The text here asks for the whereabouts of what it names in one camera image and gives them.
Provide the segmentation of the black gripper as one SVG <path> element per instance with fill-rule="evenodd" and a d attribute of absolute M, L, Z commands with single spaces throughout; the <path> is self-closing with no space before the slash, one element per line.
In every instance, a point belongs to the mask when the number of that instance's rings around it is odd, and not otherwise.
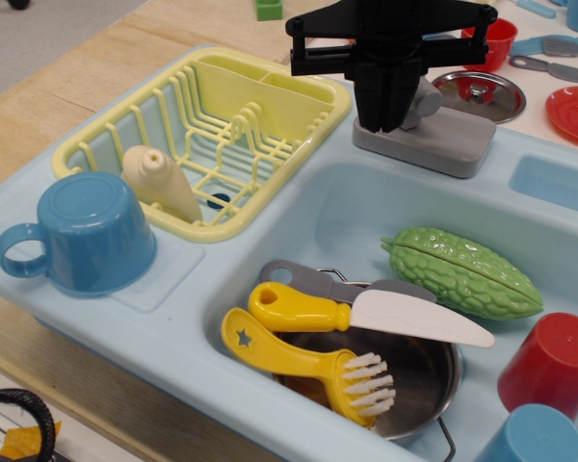
<path fill-rule="evenodd" d="M 362 128 L 399 128 L 417 91 L 420 74 L 431 67 L 483 64 L 486 33 L 498 12 L 465 1 L 338 1 L 289 19 L 294 76 L 355 73 L 355 101 Z"/>

